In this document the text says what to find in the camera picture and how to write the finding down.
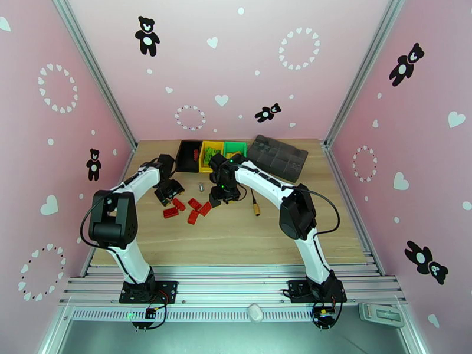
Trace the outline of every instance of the wooden table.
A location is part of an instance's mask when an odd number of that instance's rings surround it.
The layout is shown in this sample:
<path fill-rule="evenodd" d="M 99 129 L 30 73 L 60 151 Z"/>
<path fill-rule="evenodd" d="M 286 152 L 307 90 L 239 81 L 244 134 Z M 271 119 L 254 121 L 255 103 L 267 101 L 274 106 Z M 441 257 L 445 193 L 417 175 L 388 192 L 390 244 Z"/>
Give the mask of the wooden table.
<path fill-rule="evenodd" d="M 343 199 L 318 140 L 284 140 L 308 151 L 308 158 L 299 182 L 330 198 L 341 216 L 341 226 L 333 233 L 320 236 L 327 261 L 334 263 L 365 263 L 359 239 L 346 211 Z M 176 156 L 180 141 L 141 141 L 126 173 L 136 172 L 139 165 L 161 153 Z M 199 216 L 195 225 L 187 223 L 188 201 L 208 200 L 212 187 L 207 173 L 177 172 L 173 176 L 185 188 L 178 198 L 187 209 L 178 216 L 164 219 L 165 209 L 153 191 L 149 190 L 137 203 L 139 221 L 137 241 L 144 259 L 156 265 L 223 265 L 223 264 L 301 264 L 298 249 L 278 226 L 279 211 L 267 199 L 254 191 L 261 215 L 253 213 L 251 194 L 241 202 L 222 204 L 206 216 Z M 198 184 L 203 183 L 204 192 Z M 313 197 L 319 231 L 336 224 L 332 207 Z M 111 255 L 97 250 L 92 265 L 115 264 Z"/>

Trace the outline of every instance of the white heart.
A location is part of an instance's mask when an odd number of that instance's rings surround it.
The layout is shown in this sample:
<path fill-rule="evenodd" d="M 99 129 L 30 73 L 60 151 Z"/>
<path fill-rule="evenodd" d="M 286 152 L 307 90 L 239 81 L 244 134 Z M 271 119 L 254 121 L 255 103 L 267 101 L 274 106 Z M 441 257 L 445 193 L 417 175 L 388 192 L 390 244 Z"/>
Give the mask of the white heart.
<path fill-rule="evenodd" d="M 466 117 L 463 114 L 457 114 L 456 111 L 449 112 L 449 127 L 452 129 L 453 127 L 459 126 L 466 120 Z"/>
<path fill-rule="evenodd" d="M 436 328 L 439 328 L 439 321 L 434 314 L 428 316 L 428 322 L 434 325 Z"/>
<path fill-rule="evenodd" d="M 409 182 L 404 178 L 403 173 L 397 172 L 395 174 L 394 188 L 400 191 L 404 191 L 409 188 Z"/>
<path fill-rule="evenodd" d="M 5 31 L 11 31 L 10 24 L 8 24 L 8 20 L 4 17 L 0 17 L 0 29 Z"/>
<path fill-rule="evenodd" d="M 206 43 L 211 46 L 213 49 L 217 48 L 218 45 L 218 38 L 217 37 L 212 37 L 210 39 L 206 39 Z"/>
<path fill-rule="evenodd" d="M 215 96 L 215 101 L 220 105 L 221 107 L 225 106 L 226 103 L 228 102 L 230 98 L 228 95 L 216 95 Z"/>
<path fill-rule="evenodd" d="M 41 206 L 40 212 L 42 215 L 47 216 L 55 214 L 58 210 L 56 197 L 54 195 L 49 195 L 46 197 L 46 203 Z"/>

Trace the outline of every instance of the red lego brick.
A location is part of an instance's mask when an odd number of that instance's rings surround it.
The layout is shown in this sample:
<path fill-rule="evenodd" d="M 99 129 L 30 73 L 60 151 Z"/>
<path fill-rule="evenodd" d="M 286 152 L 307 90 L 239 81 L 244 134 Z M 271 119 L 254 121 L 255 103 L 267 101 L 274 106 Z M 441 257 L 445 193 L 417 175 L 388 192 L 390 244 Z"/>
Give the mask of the red lego brick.
<path fill-rule="evenodd" d="M 201 203 L 198 202 L 195 198 L 192 198 L 190 201 L 188 201 L 188 204 L 196 211 L 198 211 L 202 206 Z"/>
<path fill-rule="evenodd" d="M 176 206 L 180 211 L 185 211 L 185 205 L 179 201 L 178 199 L 174 198 L 172 200 L 174 206 Z"/>
<path fill-rule="evenodd" d="M 187 223 L 195 224 L 197 217 L 198 217 L 197 211 L 190 212 L 190 216 L 187 219 Z"/>
<path fill-rule="evenodd" d="M 169 208 L 169 209 L 164 209 L 164 218 L 170 218 L 177 216 L 179 214 L 179 210 L 177 207 Z"/>
<path fill-rule="evenodd" d="M 203 205 L 202 208 L 200 208 L 199 212 L 201 215 L 206 216 L 207 213 L 209 213 L 210 209 L 213 207 L 211 206 L 210 202 L 207 202 L 206 204 Z"/>

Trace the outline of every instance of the circle of hearts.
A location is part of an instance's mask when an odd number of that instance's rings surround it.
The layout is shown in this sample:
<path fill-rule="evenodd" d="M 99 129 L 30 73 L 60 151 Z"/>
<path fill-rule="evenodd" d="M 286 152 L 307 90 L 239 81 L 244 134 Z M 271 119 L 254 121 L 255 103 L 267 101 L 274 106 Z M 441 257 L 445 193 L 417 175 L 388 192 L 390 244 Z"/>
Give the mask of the circle of hearts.
<path fill-rule="evenodd" d="M 372 155 L 372 163 L 373 163 L 373 168 L 371 169 L 371 174 L 364 177 L 364 176 L 359 176 L 359 170 L 357 169 L 357 164 L 356 164 L 356 159 L 358 158 L 359 154 L 361 154 L 363 151 L 366 153 L 369 153 Z M 354 170 L 354 176 L 359 178 L 359 181 L 361 182 L 370 182 L 372 178 L 377 174 L 377 157 L 375 156 L 375 153 L 372 148 L 367 147 L 367 145 L 364 145 L 362 147 L 358 147 L 356 153 L 352 156 L 352 169 Z"/>
<path fill-rule="evenodd" d="M 72 85 L 72 90 L 75 92 L 74 96 L 72 97 L 72 101 L 65 105 L 58 107 L 57 104 L 49 97 L 46 96 L 47 91 L 43 88 L 44 84 L 46 81 L 44 78 L 47 76 L 48 72 L 52 73 L 54 72 L 54 69 L 56 69 L 58 72 L 63 73 L 65 77 L 69 79 L 69 83 Z M 77 85 L 75 85 L 75 80 L 74 78 L 70 75 L 69 71 L 66 68 L 63 68 L 62 65 L 56 64 L 47 64 L 45 67 L 41 68 L 40 70 L 40 76 L 38 77 L 38 85 L 39 85 L 39 91 L 41 96 L 43 97 L 43 101 L 47 106 L 51 106 L 51 108 L 55 112 L 60 112 L 61 114 L 71 113 L 77 106 L 77 101 L 78 101 L 78 94 L 77 94 Z"/>
<path fill-rule="evenodd" d="M 200 122 L 200 125 L 198 125 L 197 127 L 188 127 L 186 125 L 184 125 L 182 123 L 182 121 L 180 120 L 180 113 L 183 111 L 183 110 L 193 110 L 193 111 L 196 111 L 199 113 L 199 115 L 201 116 L 201 122 Z M 205 118 L 205 113 L 202 111 L 202 110 L 199 110 L 198 107 L 196 106 L 191 106 L 191 105 L 183 105 L 182 107 L 179 107 L 174 115 L 175 119 L 177 120 L 177 125 L 180 125 L 181 128 L 183 128 L 184 130 L 189 130 L 189 131 L 196 131 L 198 129 L 201 129 L 205 123 L 207 122 L 206 118 Z"/>
<path fill-rule="evenodd" d="M 307 61 L 305 61 L 303 64 L 293 65 L 292 63 L 290 63 L 289 65 L 289 61 L 286 60 L 285 55 L 283 55 L 285 51 L 284 46 L 289 43 L 287 38 L 292 39 L 296 34 L 299 34 L 299 35 L 303 34 L 305 36 L 311 37 L 312 40 L 314 41 L 313 43 L 314 50 L 313 50 L 313 53 L 308 57 Z M 302 68 L 308 67 L 308 65 L 310 65 L 314 61 L 314 56 L 318 55 L 320 51 L 319 47 L 321 43 L 318 38 L 319 38 L 318 33 L 313 32 L 313 29 L 311 28 L 303 29 L 302 27 L 300 27 L 300 28 L 296 28 L 294 31 L 290 31 L 287 34 L 287 36 L 282 39 L 282 42 L 280 43 L 280 47 L 278 48 L 278 59 L 280 60 L 282 66 L 289 70 L 294 70 L 294 69 L 301 70 Z"/>
<path fill-rule="evenodd" d="M 62 249 L 62 247 L 57 247 L 55 246 L 54 244 L 52 243 L 49 243 L 47 244 L 42 250 L 35 250 L 33 253 L 31 253 L 31 259 L 25 263 L 21 269 L 19 270 L 19 273 L 20 273 L 20 276 L 21 276 L 21 279 L 20 279 L 20 282 L 18 283 L 18 291 L 23 295 L 23 300 L 24 301 L 29 301 L 30 299 L 35 299 L 35 301 L 40 301 L 42 300 L 42 291 L 40 291 L 38 294 L 36 294 L 35 296 L 32 296 L 31 295 L 31 291 L 28 291 L 27 289 L 25 289 L 28 285 L 28 283 L 26 282 L 25 280 L 25 273 L 28 272 L 30 270 L 30 265 L 32 263 L 33 260 L 36 260 L 40 257 L 41 253 L 42 252 L 51 252 L 51 250 L 53 252 L 55 252 L 57 255 L 60 255 L 61 257 L 61 261 L 59 262 L 60 264 L 60 267 L 61 267 L 61 270 L 60 272 L 57 274 L 57 280 L 55 281 L 55 284 L 58 283 L 63 275 L 64 275 L 64 267 L 65 267 L 65 264 L 66 264 L 66 258 L 64 257 L 64 254 L 62 254 L 64 252 L 64 250 Z M 47 295 L 48 293 L 50 293 L 50 289 L 51 287 L 53 287 L 52 290 L 55 290 L 55 287 L 53 284 L 51 284 L 48 288 L 47 291 L 44 291 L 44 295 Z"/>

